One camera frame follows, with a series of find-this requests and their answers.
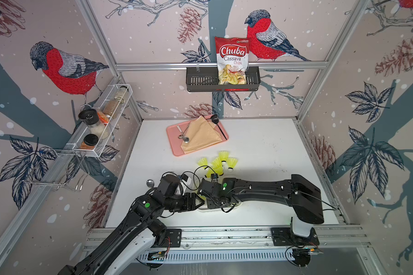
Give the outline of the white storage box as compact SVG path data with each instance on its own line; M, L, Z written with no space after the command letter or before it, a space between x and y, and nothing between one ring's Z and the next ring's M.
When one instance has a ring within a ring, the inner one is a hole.
M229 211L230 209L240 207L242 203L239 202L231 202L222 204L221 202L215 202L212 199L205 198L205 204L200 206L197 211L199 212L221 212L224 210L225 212Z

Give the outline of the yellow shuttlecock six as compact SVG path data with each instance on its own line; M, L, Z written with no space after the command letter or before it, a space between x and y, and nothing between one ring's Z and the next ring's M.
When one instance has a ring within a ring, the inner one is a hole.
M228 170L233 171L235 169L237 163L238 163L238 160L236 158L232 158L232 157L228 158L227 161L226 161Z

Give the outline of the yellow shuttlecock five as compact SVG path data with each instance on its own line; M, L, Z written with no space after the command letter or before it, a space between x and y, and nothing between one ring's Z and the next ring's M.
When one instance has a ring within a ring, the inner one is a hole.
M228 151L220 151L219 152L219 159L221 162L227 162L229 158L229 152Z

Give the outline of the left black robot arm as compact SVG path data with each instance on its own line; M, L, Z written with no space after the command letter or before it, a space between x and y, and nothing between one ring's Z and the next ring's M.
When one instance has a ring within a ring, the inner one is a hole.
M157 187L137 197L116 229L74 267L66 265L60 275L118 275L153 245L163 245L167 227L159 219L165 210L183 213L197 210L205 200L184 193L182 180L172 174Z

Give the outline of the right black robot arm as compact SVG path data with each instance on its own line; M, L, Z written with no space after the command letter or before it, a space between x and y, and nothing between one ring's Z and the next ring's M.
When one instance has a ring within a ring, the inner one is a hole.
M206 198L209 209L234 207L246 201L271 202L292 207L302 222L324 223L321 190L298 174L276 182L224 178L222 183L216 183L203 179L198 194Z

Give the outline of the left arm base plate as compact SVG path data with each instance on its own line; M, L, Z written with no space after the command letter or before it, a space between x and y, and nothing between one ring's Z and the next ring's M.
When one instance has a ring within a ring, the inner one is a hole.
M153 248L179 248L181 246L181 229L166 229L156 237Z

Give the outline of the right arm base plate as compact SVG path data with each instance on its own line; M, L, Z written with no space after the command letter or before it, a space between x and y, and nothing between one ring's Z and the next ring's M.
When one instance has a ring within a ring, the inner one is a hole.
M274 246L319 246L320 242L315 228L311 228L309 237L294 235L290 228L271 228L271 237Z

